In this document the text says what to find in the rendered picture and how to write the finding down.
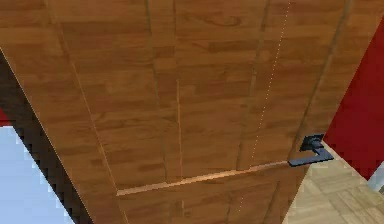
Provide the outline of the brown wooden room door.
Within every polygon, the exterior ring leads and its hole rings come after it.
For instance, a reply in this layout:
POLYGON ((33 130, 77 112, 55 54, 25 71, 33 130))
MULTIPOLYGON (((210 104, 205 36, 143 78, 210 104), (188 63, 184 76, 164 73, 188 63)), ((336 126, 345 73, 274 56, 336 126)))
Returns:
POLYGON ((282 224, 384 0, 0 0, 0 118, 74 224, 282 224))

